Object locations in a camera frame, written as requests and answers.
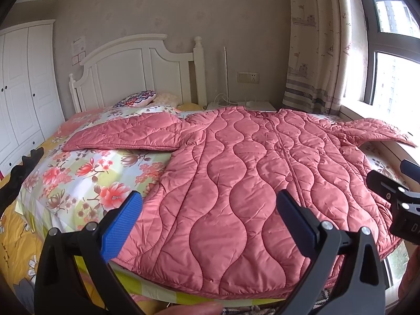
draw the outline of curtain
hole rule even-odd
[[[338,114],[351,50],[349,0],[291,0],[283,107]]]

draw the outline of pink quilted jacket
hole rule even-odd
[[[109,121],[78,132],[64,150],[175,151],[116,262],[176,290],[231,300],[283,297],[309,264],[276,211],[284,188],[320,221],[369,226],[382,258],[395,249],[389,206],[366,188],[370,165],[358,149],[384,140],[412,144],[378,120],[331,124],[233,107],[186,120],[153,113]]]

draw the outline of headboard panel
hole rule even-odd
[[[81,79],[75,81],[70,74],[76,112],[112,106],[129,94],[144,90],[169,92],[182,103],[191,102],[189,62],[194,62],[198,103],[207,105],[201,38],[195,38],[193,53],[175,54],[163,44],[166,37],[166,34],[131,35],[91,52],[80,62],[84,66]]]

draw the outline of wardrobe door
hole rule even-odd
[[[4,35],[0,36],[0,53],[2,53],[4,44]],[[3,57],[0,56],[0,163],[18,147],[15,134],[13,132],[12,123],[6,106],[6,94],[3,86]]]
[[[28,72],[36,115],[44,137],[49,138],[64,122],[52,56],[52,25],[29,27]]]
[[[4,37],[3,79],[7,109],[19,144],[40,128],[36,118],[28,77],[28,28]]]

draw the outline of nightstand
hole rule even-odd
[[[274,108],[270,102],[248,102],[248,106],[246,106],[246,102],[236,102],[233,105],[230,105],[231,107],[246,107],[246,110],[249,111],[277,111],[276,108]],[[209,103],[207,105],[206,110],[215,110],[220,109],[224,107],[219,107],[214,102]]]

